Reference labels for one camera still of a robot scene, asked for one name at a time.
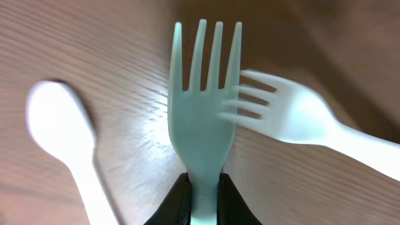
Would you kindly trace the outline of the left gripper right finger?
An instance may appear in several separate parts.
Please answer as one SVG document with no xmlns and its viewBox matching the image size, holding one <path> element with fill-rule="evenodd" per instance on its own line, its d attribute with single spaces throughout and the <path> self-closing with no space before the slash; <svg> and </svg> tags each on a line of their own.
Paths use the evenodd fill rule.
<svg viewBox="0 0 400 225">
<path fill-rule="evenodd" d="M 217 225 L 262 225 L 227 173 L 221 173 L 219 177 Z"/>
</svg>

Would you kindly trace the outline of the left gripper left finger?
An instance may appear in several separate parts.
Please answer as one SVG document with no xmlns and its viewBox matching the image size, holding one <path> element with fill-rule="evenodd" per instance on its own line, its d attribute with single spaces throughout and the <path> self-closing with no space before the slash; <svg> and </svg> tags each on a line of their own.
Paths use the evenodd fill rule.
<svg viewBox="0 0 400 225">
<path fill-rule="evenodd" d="M 191 183 L 187 173 L 182 173 L 169 190 L 156 212 L 144 225 L 190 225 Z"/>
</svg>

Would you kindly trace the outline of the mint green plastic fork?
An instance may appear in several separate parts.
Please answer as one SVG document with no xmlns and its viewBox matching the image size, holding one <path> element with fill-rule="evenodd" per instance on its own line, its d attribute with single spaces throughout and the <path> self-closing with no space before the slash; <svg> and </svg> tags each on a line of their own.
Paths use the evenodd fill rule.
<svg viewBox="0 0 400 225">
<path fill-rule="evenodd" d="M 215 25 L 206 89 L 201 90 L 201 69 L 207 21 L 201 19 L 191 61 L 189 87 L 183 89 L 182 24 L 174 28 L 167 121 L 169 138 L 185 165 L 192 186 L 191 224 L 217 224 L 218 182 L 233 144 L 236 126 L 218 117 L 220 112 L 236 113 L 223 100 L 237 99 L 241 62 L 242 24 L 235 25 L 226 82 L 218 87 L 223 23 Z"/>
</svg>

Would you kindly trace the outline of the white fork pointing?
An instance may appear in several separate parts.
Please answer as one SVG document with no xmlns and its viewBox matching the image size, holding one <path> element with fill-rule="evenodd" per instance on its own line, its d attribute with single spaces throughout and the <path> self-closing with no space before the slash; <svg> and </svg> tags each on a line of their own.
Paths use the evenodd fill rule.
<svg viewBox="0 0 400 225">
<path fill-rule="evenodd" d="M 399 179 L 399 145 L 340 123 L 320 94 L 289 79 L 263 72 L 240 74 L 277 89 L 277 93 L 236 86 L 244 94 L 269 102 L 268 106 L 242 100 L 224 100 L 227 106 L 259 114 L 258 119 L 221 112 L 219 117 L 285 143 L 326 146 L 380 173 Z"/>
</svg>

